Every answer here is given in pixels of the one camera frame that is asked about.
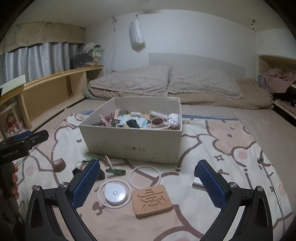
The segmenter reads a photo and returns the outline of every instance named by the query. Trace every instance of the open box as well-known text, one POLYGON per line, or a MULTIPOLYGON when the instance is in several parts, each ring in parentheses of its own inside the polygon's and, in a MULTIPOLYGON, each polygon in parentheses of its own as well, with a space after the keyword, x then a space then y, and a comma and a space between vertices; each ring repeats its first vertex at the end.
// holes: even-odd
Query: open box
POLYGON ((96 109, 80 125, 90 152, 117 158, 129 158, 162 164, 177 164, 181 142, 181 104, 176 97, 115 97, 96 109), (115 110, 166 114, 178 113, 178 130, 125 129, 93 126, 115 110))

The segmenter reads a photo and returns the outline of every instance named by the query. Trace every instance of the metal rod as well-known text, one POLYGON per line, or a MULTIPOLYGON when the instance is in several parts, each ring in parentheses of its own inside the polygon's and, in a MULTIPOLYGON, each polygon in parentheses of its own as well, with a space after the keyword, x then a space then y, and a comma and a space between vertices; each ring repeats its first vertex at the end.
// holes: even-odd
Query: metal rod
POLYGON ((268 179, 269 179, 269 181, 270 181, 270 183, 271 183, 272 188, 274 189, 274 194, 275 194, 275 196, 276 196, 276 199, 277 199, 277 202, 278 202, 278 205, 279 205, 279 210, 281 211, 281 217, 282 217, 282 219, 283 219, 283 235, 284 235, 284 234, 285 234, 285 231, 286 231, 286 226, 285 226, 285 219, 284 219, 283 208, 282 208, 282 206, 281 206, 281 202, 280 202, 280 200, 279 200, 279 196, 278 196, 278 194, 277 194, 277 191, 276 191, 276 189, 275 189, 275 187, 274 187, 274 183, 272 182, 272 180, 271 180, 271 178, 270 178, 268 172, 266 171, 265 166, 263 166, 263 161, 264 161, 264 160, 263 160, 263 156, 262 156, 262 158, 258 158, 258 160, 257 160, 257 162, 258 162, 259 164, 261 164, 263 170, 265 171, 265 173, 266 173, 266 175, 267 175, 267 177, 268 177, 268 179))

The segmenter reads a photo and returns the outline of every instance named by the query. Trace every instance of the gray headboard panel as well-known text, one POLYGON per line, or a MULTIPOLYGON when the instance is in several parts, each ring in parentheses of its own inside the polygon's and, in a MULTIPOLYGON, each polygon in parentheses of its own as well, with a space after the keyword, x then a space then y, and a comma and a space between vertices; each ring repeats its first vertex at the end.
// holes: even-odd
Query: gray headboard panel
POLYGON ((218 68, 227 71, 235 79, 245 79, 246 69, 236 64, 222 60, 189 54, 177 53, 150 53, 149 65, 167 65, 194 69, 196 67, 218 68))

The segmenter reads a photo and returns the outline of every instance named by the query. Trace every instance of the engraved wooden board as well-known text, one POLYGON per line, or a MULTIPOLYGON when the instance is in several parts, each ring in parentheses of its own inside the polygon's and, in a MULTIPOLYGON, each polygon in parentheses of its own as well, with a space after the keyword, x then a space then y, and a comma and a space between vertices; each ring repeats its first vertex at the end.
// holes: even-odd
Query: engraved wooden board
POLYGON ((137 217, 145 217, 172 209, 172 202, 164 185, 133 190, 131 198, 137 217))

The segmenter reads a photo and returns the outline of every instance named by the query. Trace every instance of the cartoon patterned blanket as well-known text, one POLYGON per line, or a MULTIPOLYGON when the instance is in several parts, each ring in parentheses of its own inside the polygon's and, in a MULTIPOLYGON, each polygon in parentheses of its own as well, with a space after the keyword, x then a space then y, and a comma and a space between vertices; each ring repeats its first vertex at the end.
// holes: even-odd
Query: cartoon patterned blanket
MULTIPOLYGON (((235 181, 242 188, 254 188, 257 185, 264 187, 271 208, 274 240, 278 241, 282 236, 282 217, 274 190, 264 170, 257 164, 258 157, 264 156, 264 166, 279 194, 286 229, 292 221, 292 209, 275 169, 250 133, 234 118, 183 117, 177 166, 149 164, 160 171, 161 184, 165 186, 172 201, 172 210, 136 218, 132 202, 120 209, 105 208, 98 200, 98 189, 104 181, 96 181, 83 207, 77 209, 92 234, 98 240, 105 241, 199 240, 220 212, 220 209, 214 207, 206 191, 191 187, 195 165, 199 160, 206 159, 228 182, 235 181)), ((75 163, 94 157, 88 152, 78 128, 84 118, 86 115, 69 116, 50 134, 46 142, 18 162, 18 202, 23 217, 26 216, 35 185, 41 185, 45 189, 57 187, 64 181, 69 182, 73 178, 75 163), (62 172, 54 172, 52 163, 59 158, 64 159, 67 166, 62 172)), ((131 170, 144 164, 127 159, 111 159, 111 162, 113 166, 126 170, 127 175, 119 178, 126 182, 131 170)), ((100 164, 102 170, 107 168, 103 159, 100 164)), ((113 174, 106 173, 105 180, 110 178, 114 178, 113 174)), ((157 173, 150 169, 137 170, 132 176, 132 182, 143 188, 154 185, 157 180, 157 173)), ((225 240, 233 236, 242 212, 243 207, 240 207, 225 240)), ((66 231, 65 236, 68 240, 73 240, 66 231)))

